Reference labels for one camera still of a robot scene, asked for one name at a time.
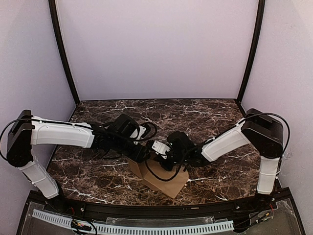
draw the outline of white slotted strip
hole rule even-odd
[[[71,218],[50,214],[45,211],[34,209],[34,218],[43,220],[50,224],[54,224],[66,229],[71,229]],[[233,221],[226,221],[215,224],[205,224],[197,226],[185,227],[169,227],[169,228],[144,228],[144,227],[125,227],[93,223],[100,235],[205,235],[220,232],[231,231],[234,229]]]

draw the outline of robotic arm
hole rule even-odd
[[[200,145],[194,145],[184,132],[169,135],[169,146],[158,141],[146,141],[150,132],[148,123],[137,124],[127,115],[110,123],[71,123],[32,116],[24,110],[8,134],[7,161],[21,170],[47,199],[57,197],[62,190],[45,168],[37,161],[31,146],[37,144],[75,145],[83,148],[110,149],[141,163],[151,152],[158,156],[166,170],[172,170],[180,161],[194,167],[204,166],[220,156],[245,144],[253,144],[261,155],[257,191],[268,195],[273,190],[279,162],[283,153],[283,125],[269,117],[257,116],[261,112],[251,109],[235,126]]]

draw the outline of marble surface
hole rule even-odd
[[[111,100],[84,101],[71,121],[108,122],[127,114],[139,124],[151,121],[158,126],[155,140],[184,131],[200,143],[226,130],[242,118],[234,100]],[[205,167],[189,170],[189,181],[175,199],[152,191],[129,169],[125,157],[103,159],[102,150],[59,146],[48,172],[58,180],[68,198],[117,205],[190,205],[252,196],[258,182],[260,157],[251,145],[243,146]],[[105,158],[116,157],[110,151]]]

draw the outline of white panel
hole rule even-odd
[[[279,179],[289,186],[307,234],[313,234],[313,1],[266,2],[260,41],[243,100],[285,117],[291,159]]]
[[[54,38],[47,0],[0,3],[0,130],[23,109],[67,120],[74,101]],[[53,145],[33,148],[47,165]],[[1,141],[6,152],[6,134]],[[0,158],[0,234],[14,235],[31,184]]]
[[[58,0],[81,100],[235,98],[257,0]]]

